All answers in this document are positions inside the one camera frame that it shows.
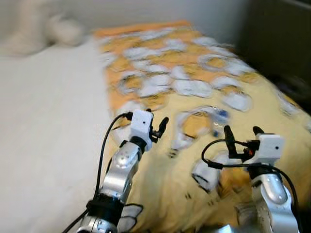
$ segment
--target black cable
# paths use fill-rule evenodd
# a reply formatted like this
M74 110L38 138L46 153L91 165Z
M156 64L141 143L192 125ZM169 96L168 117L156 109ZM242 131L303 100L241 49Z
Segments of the black cable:
M73 228L73 226L76 225L87 213L88 213L88 210L84 210L84 212L82 214L80 214L80 216L78 216L72 223L70 223L70 225L67 226L67 228L64 229L64 231L62 233L69 232L70 229Z
M113 127L113 125L116 123L116 121L118 119L120 119L121 117L126 117L128 120L131 120L133 116L132 112L128 112L128 113L123 113L118 115L116 118L114 118L114 120L111 122L105 138L103 140L103 145L102 145L102 150L101 150L101 154L100 154L100 158L99 158L99 164L98 164L98 172L97 172L97 180L96 180L96 188L95 188L95 192L94 192L94 197L93 199L95 199L98 195L99 192L99 185L100 185L100 181L101 181L101 172L102 172L102 167L103 167L103 158L104 158L104 149L105 149L105 145L106 145L106 141L108 138L108 135ZM74 225L76 225L86 214L88 213L88 209L86 209L82 214L80 214L62 233L67 233Z
M279 168L277 168L275 166L272 166L272 165L266 165L266 164L261 164L261 163L224 165L224 164L220 164L220 163L211 161L209 159L205 159L204 155L205 155L205 152L207 151L207 149L211 145L216 144L218 142L234 142L234 143L240 144L240 145L247 145L247 143L244 143L244 142L239 142L239 141L234 141L234 140L226 140L226 139L218 139L218 140L215 140L215 141L207 144L205 146L205 148L203 149L203 151L202 151L201 158L210 167L213 167L215 169L222 169L224 167L227 167L227 168L232 168L232 167L261 167L261 168L268 168L268 169L271 169L271 170L274 170L274 171L280 173L287 180L287 182L288 182L288 184L289 184L289 186L291 188L292 194L293 194L293 200L294 200L293 207L294 207L294 210L296 211L296 219L297 219L297 223L298 223L298 228L299 228L300 233L303 233L301 217L300 217L299 209L298 209L299 208L298 197L297 197L295 186L294 186L292 180L289 178L289 176L284 171L282 171L281 169L279 169Z

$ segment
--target patterned bedspread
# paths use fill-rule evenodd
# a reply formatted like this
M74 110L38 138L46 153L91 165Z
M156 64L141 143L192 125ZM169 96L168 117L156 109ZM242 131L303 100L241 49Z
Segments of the patterned bedspread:
M215 123L223 110L240 141L254 138L254 125L286 139L277 166L305 203L311 186L310 116L234 53L184 21L100 29L94 36L112 114L150 108L154 125L170 118L162 139L139 164L120 232L194 232L204 224L250 220L248 174L242 169L219 173L200 159L207 143L223 137ZM120 120L113 129L106 165L128 139L129 124ZM236 162L224 149L217 144L206 157Z

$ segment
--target bed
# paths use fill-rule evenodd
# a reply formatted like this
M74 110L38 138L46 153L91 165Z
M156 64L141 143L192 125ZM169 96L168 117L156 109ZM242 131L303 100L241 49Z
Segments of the bed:
M267 79L186 21L100 29L94 33L113 116L150 108L154 124L170 121L162 139L144 154L123 211L120 232L197 232L203 225L237 226L255 216L248 174L211 171L201 151L223 137L215 112L240 141L257 125L286 139L277 166L296 185L304 205L310 197L310 116ZM129 136L129 121L111 132L107 165ZM231 163L225 145L207 158Z

